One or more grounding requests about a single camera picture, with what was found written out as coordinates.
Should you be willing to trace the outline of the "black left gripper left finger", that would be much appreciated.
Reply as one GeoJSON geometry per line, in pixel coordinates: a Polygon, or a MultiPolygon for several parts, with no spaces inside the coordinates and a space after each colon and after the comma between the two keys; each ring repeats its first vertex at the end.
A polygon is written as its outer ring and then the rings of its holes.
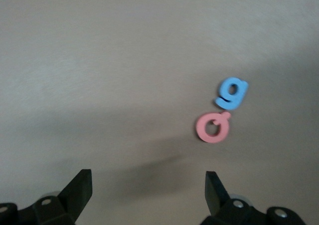
{"type": "Polygon", "coordinates": [[[2,225],[74,225],[92,197],[92,171],[82,169],[57,196],[40,198],[19,210],[15,203],[1,203],[2,225]]]}

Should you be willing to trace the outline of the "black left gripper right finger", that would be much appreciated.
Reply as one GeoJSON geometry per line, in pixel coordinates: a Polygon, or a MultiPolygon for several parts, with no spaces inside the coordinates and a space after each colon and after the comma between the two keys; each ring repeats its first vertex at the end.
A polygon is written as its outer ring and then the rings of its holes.
{"type": "Polygon", "coordinates": [[[202,225],[305,225],[294,211],[269,207],[262,213],[242,199],[232,199],[216,172],[205,174],[205,199],[210,211],[202,225]]]}

